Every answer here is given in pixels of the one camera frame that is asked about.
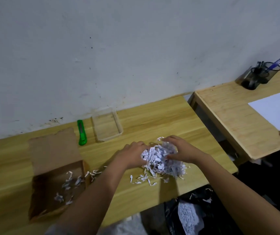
shredded paper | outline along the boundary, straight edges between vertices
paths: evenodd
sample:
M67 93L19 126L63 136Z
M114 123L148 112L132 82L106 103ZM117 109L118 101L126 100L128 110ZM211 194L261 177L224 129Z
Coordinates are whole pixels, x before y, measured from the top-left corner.
M179 177L183 179L181 176L185 174L186 166L183 162L176 160L167 160L166 156L168 154L177 153L176 147L169 142L162 142L162 144L151 147L149 150L145 150L141 157L143 160L148 162L147 165L143 166L144 175L140 175L137 178L136 182L132 182L132 175L130 175L130 183L132 184L140 184L144 181L148 181L150 186L155 186L157 183L154 182L151 184L149 177L152 178L161 178L165 183L169 181L168 178L158 177L158 174L161 175L169 175L173 177Z

wooden desk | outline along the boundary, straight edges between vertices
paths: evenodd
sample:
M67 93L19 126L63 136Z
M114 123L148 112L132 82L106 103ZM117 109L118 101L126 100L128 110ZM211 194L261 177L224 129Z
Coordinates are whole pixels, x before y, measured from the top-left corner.
M279 92L280 72L256 90L235 82L198 90L191 106L199 104L241 156L258 159L280 150L280 136L248 103Z
M229 172L237 171L236 166L182 96L121 110L118 116L124 133L116 139L102 143L95 142L91 119L84 120L88 143L78 147L91 169L97 169L127 143L155 142L160 136L175 134L211 154ZM0 233L43 234L54 222L28 224L33 172L27 140L68 127L73 127L79 138L77 123L73 122L0 140ZM162 183L159 179L154 179L153 182L158 182L156 186L149 186L148 183L133 185L130 183L130 175L136 177L142 173L142 169L126 171L103 225L109 225L207 184L208 181L201 171L195 165L190 166L184 180L173 179L169 183Z

transparent tray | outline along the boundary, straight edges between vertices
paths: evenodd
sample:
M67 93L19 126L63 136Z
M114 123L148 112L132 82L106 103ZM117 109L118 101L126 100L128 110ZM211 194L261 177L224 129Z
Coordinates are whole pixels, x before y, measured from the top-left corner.
M108 141L123 133L118 115L112 107L93 113L92 121L98 141Z

green utility knife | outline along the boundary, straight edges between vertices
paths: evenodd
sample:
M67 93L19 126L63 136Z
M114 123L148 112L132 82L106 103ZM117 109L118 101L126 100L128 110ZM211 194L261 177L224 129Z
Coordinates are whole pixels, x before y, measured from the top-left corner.
M79 145L85 145L87 143L87 135L85 132L85 127L83 126L83 121L82 120L77 120L77 125L79 129Z

